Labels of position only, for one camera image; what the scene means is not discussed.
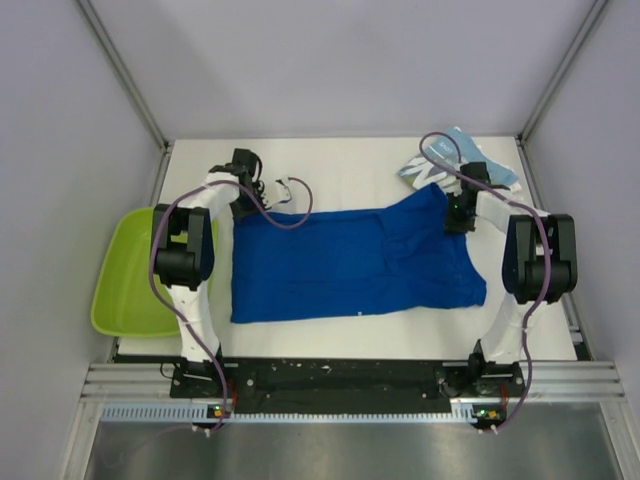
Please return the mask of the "royal blue t-shirt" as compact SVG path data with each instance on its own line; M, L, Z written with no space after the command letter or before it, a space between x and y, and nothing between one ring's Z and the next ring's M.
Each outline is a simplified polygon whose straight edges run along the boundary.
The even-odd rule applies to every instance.
M255 215L233 231L235 324L382 315L484 304L466 238L444 230L427 186L386 208Z

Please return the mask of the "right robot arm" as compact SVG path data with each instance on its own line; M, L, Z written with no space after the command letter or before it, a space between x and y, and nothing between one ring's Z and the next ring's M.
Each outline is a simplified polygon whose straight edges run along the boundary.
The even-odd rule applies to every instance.
M485 164L464 164L456 177L460 191L447 195L444 230L466 234L483 219L505 235L501 279L504 300L489 330L469 355L465 382L487 396L502 383L522 379L518 362L528 348L533 316L542 304L558 302L577 284L575 222L568 214L530 207L491 183Z

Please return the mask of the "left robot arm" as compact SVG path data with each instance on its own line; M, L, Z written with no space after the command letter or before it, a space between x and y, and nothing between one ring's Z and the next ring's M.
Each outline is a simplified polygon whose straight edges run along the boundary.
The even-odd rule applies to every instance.
M208 294L215 264L212 222L226 210L238 219L260 212L265 207L261 173L258 155L237 148L230 162L209 170L201 186L153 210L149 267L169 294L165 305L178 320L181 356L202 363L192 384L209 397L227 382L225 370L211 363L220 347Z

